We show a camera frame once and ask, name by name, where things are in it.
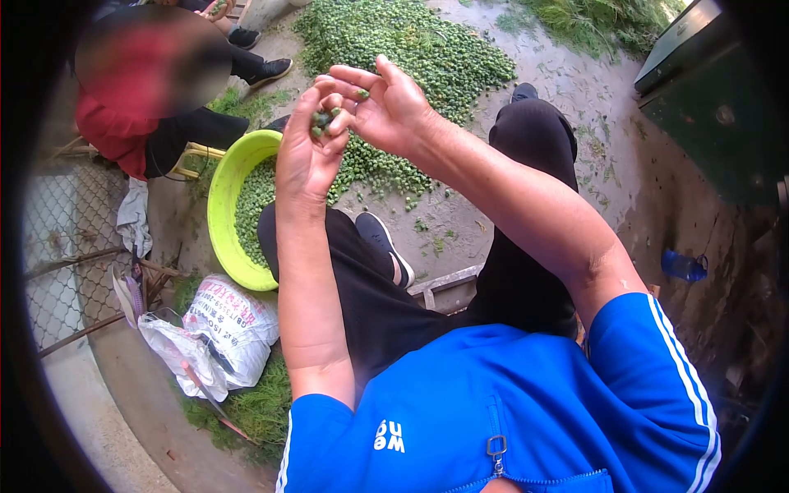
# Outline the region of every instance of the plastic bottle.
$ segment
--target plastic bottle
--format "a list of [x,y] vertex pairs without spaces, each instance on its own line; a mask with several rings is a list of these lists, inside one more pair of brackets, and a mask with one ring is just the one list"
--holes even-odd
[[707,277],[709,261],[701,255],[697,258],[681,255],[673,250],[663,252],[660,268],[668,275],[684,279],[688,282],[701,281]]

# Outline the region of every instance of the lime green bowl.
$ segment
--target lime green bowl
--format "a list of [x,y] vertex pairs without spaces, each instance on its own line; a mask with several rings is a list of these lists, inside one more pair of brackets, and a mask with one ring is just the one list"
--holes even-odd
[[227,274],[253,291],[271,291],[277,282],[267,267],[252,262],[236,234],[236,202],[247,175],[270,155],[277,153],[282,134],[256,130],[230,146],[219,161],[208,191],[208,233],[211,245]]

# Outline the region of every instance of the metal fence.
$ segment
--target metal fence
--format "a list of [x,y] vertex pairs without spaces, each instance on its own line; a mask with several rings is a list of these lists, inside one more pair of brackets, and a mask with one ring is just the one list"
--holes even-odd
[[[24,269],[122,246],[115,232],[118,207],[128,188],[117,167],[87,156],[40,166],[26,193]],[[33,336],[45,349],[120,311],[110,269],[129,270],[131,254],[119,252],[60,267],[25,283]]]

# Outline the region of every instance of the black shoe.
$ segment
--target black shoe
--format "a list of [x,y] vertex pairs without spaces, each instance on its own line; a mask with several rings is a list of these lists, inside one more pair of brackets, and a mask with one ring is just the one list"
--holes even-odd
[[397,263],[400,265],[400,282],[398,286],[403,289],[411,286],[416,275],[413,273],[411,266],[395,250],[389,230],[378,219],[378,216],[369,212],[362,212],[356,217],[356,229],[370,245],[394,255]]
[[255,47],[262,35],[258,31],[250,31],[249,29],[238,28],[230,33],[227,40],[230,44],[234,44],[242,50],[251,50]]
[[275,132],[282,133],[282,131],[285,129],[285,125],[288,124],[288,120],[290,120],[289,114],[285,115],[284,117],[277,118],[266,126],[260,127],[260,130],[274,130]]
[[246,79],[250,89],[257,89],[269,80],[277,80],[284,77],[294,66],[294,61],[290,58],[280,58],[273,62],[264,62],[260,66],[260,71],[254,77]]
[[539,99],[537,97],[537,90],[534,86],[529,84],[528,82],[523,82],[518,84],[514,91],[512,91],[512,97],[510,98],[510,103],[514,103],[515,101],[520,101],[521,99]]

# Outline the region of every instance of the zipper pull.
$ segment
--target zipper pull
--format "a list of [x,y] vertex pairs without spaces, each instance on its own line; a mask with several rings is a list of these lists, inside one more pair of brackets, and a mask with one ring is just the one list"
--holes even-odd
[[[498,447],[498,440],[501,439],[501,447]],[[507,452],[507,437],[504,435],[492,436],[488,439],[488,455],[493,460],[494,476],[504,474],[504,464],[502,463],[504,452]]]

